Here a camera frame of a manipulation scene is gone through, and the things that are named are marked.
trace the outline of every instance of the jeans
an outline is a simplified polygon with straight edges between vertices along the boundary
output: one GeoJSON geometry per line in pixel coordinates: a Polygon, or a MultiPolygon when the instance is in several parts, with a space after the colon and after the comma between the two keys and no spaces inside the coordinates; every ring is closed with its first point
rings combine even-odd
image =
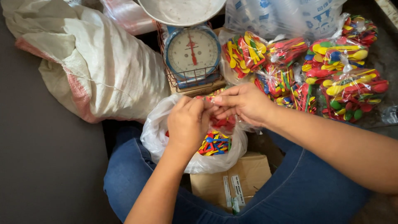
{"type": "MultiPolygon", "coordinates": [[[[237,215],[184,188],[178,190],[173,223],[348,223],[371,191],[348,179],[313,153],[267,131],[286,153],[276,172],[237,215]]],[[[104,191],[124,222],[156,164],[142,146],[140,131],[122,128],[104,177],[104,191]]]]}

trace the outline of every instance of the scale dial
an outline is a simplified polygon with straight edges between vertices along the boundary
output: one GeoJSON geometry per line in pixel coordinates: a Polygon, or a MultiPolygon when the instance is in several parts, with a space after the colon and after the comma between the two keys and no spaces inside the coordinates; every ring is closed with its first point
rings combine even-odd
{"type": "Polygon", "coordinates": [[[220,43],[210,29],[183,29],[168,44],[166,64],[182,78],[203,78],[215,69],[211,66],[218,65],[220,51],[220,43]]]}

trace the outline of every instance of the person's left hand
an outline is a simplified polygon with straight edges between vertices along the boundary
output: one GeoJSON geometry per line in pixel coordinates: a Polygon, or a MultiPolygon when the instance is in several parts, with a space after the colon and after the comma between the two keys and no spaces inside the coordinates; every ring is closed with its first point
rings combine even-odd
{"type": "Polygon", "coordinates": [[[169,150],[187,162],[191,160],[209,129],[210,114],[216,109],[211,102],[181,98],[167,119],[169,142],[165,153],[169,150]]]}

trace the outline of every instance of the hand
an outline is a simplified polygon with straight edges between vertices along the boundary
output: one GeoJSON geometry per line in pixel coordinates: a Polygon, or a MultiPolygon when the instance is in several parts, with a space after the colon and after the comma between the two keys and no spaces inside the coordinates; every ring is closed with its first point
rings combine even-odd
{"type": "Polygon", "coordinates": [[[237,114],[244,121],[264,127],[266,114],[277,107],[255,84],[234,86],[214,98],[214,103],[222,106],[214,112],[217,119],[237,114]]]}
{"type": "Polygon", "coordinates": [[[209,118],[217,109],[213,103],[184,96],[171,110],[167,119],[169,143],[165,150],[186,162],[202,145],[209,129],[209,118]]]}

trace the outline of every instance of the scale needle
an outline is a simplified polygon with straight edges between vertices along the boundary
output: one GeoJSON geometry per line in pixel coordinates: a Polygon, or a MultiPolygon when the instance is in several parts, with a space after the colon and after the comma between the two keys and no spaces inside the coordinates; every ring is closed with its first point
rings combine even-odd
{"type": "Polygon", "coordinates": [[[192,55],[192,62],[193,62],[193,65],[197,65],[195,53],[193,52],[191,35],[189,34],[189,32],[188,32],[188,37],[189,37],[189,46],[191,47],[191,52],[192,52],[192,54],[191,54],[192,55]]]}

